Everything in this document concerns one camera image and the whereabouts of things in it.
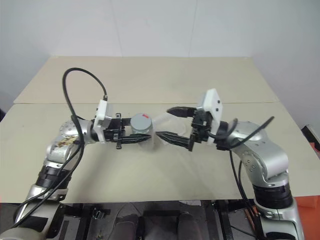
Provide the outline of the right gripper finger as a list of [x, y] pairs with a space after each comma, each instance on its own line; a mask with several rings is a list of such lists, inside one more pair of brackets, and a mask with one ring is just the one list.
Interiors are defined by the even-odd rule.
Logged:
[[190, 149], [190, 139], [184, 136], [180, 136], [177, 133], [169, 132], [169, 131], [157, 131], [156, 135], [163, 141], [186, 148], [187, 150]]
[[195, 107], [175, 106], [175, 107], [169, 108], [166, 112], [168, 114], [171, 114], [179, 118], [188, 118], [188, 117], [193, 117], [195, 111], [196, 111]]

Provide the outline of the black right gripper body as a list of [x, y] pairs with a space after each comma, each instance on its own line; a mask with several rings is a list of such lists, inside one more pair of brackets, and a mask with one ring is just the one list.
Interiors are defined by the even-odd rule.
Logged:
[[192, 151], [194, 144], [207, 142], [211, 130], [212, 115], [208, 111], [202, 109], [193, 108], [191, 110], [192, 122], [191, 122], [191, 134], [188, 140], [188, 151]]

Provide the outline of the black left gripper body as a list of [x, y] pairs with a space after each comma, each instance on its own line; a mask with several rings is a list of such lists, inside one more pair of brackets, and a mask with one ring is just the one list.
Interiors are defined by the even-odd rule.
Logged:
[[122, 138], [125, 135], [125, 126], [121, 113], [115, 114], [115, 118], [111, 119], [108, 128], [103, 131], [103, 134], [106, 142], [116, 143], [116, 149], [122, 149]]

